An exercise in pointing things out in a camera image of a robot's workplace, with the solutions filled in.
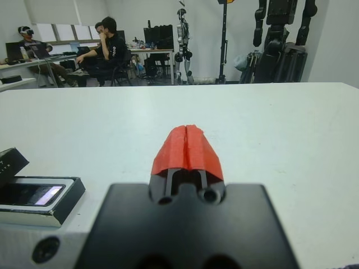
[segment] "white wall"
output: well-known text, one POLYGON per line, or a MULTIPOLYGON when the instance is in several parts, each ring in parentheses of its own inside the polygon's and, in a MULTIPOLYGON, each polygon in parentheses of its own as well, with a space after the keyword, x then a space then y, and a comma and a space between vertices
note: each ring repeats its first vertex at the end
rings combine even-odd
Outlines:
POLYGON ((0 0, 0 58, 7 57, 5 43, 22 39, 19 26, 31 26, 24 0, 0 0))
MULTIPOLYGON (((305 0, 298 1, 297 16, 294 24, 288 26, 291 32, 288 41, 295 41, 301 24, 305 0)), ((126 41, 135 37, 144 40, 143 28, 147 20, 152 26, 173 25, 175 51, 178 50, 177 11, 182 7, 176 0, 107 0, 108 10, 117 21, 118 28, 125 31, 126 41)), ((193 37, 189 49, 194 56, 191 69, 194 76, 218 77, 220 61, 220 42, 222 33, 223 5, 217 0, 186 1, 186 20, 190 24, 190 34, 193 37)), ((233 67, 233 59, 238 54, 248 54, 254 50, 252 44, 258 1, 238 0, 228 5, 227 39, 228 57, 224 73, 227 80, 239 80, 240 72, 233 67)))
POLYGON ((35 24, 79 24, 74 0, 25 0, 25 3, 35 24))
POLYGON ((359 1, 331 0, 310 82, 345 82, 359 88, 359 1))
POLYGON ((109 15, 105 0, 76 0, 82 25, 94 26, 109 15))

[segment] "laptop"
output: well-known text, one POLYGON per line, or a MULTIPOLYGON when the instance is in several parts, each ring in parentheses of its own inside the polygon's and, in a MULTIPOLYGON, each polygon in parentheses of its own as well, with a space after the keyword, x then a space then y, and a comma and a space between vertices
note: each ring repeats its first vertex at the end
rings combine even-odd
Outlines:
POLYGON ((6 53, 9 62, 23 60, 18 42, 6 43, 6 53))
POLYGON ((77 56, 83 55, 87 52, 90 52, 90 48, 89 47, 77 47, 78 51, 77 51, 77 56))
POLYGON ((37 59, 47 59, 47 58, 53 57, 48 53, 46 48, 41 44, 30 45, 29 47, 34 52, 37 59))

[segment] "black jacket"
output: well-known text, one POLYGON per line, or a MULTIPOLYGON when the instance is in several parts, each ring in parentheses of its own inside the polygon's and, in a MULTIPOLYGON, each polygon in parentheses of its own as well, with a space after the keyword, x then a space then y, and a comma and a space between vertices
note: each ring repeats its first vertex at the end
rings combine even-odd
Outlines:
MULTIPOLYGON (((113 67, 116 66, 118 62, 123 61, 127 46, 125 41, 120 38, 117 33, 113 37, 106 39, 106 45, 109 58, 108 61, 105 61, 107 65, 113 67)), ((102 46, 98 47, 96 52, 98 57, 104 57, 102 46)))

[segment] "vr headset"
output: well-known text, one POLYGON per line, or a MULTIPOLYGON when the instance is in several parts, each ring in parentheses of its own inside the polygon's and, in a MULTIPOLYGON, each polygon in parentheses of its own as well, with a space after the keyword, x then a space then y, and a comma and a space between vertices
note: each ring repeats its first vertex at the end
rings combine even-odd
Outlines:
POLYGON ((33 35, 34 34, 33 29, 24 29, 24 28, 28 28, 28 27, 26 27, 26 26, 21 27, 20 34, 25 34, 25 35, 33 35))

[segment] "screw hole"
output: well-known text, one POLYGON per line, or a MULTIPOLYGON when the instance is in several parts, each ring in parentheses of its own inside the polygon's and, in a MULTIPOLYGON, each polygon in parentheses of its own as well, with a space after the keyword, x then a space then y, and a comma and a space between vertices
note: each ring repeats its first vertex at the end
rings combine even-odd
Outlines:
POLYGON ((35 263, 44 263, 52 259, 60 246, 60 240, 57 237, 49 237, 41 240, 33 251, 33 261, 35 263))
POLYGON ((159 205, 167 205, 172 202, 172 198, 170 197, 163 197, 161 200, 159 200, 159 205))
POLYGON ((213 189, 208 188, 203 190, 202 192, 200 192, 200 196, 206 203, 211 203, 211 204, 220 203, 220 194, 218 191, 215 191, 213 189))

